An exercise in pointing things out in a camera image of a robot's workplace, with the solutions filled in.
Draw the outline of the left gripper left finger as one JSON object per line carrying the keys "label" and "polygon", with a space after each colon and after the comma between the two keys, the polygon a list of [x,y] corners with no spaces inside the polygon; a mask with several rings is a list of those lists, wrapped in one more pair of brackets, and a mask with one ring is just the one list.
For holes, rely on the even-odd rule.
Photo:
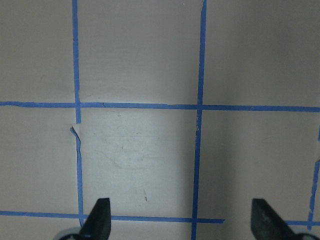
{"label": "left gripper left finger", "polygon": [[108,240],[111,228],[110,199],[99,198],[78,234],[82,240]]}

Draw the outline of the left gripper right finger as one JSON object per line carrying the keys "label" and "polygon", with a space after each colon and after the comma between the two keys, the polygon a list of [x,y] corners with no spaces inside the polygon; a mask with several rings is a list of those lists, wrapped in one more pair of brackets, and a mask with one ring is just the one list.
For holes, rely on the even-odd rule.
{"label": "left gripper right finger", "polygon": [[296,235],[262,198],[251,202],[250,229],[256,240],[290,240]]}

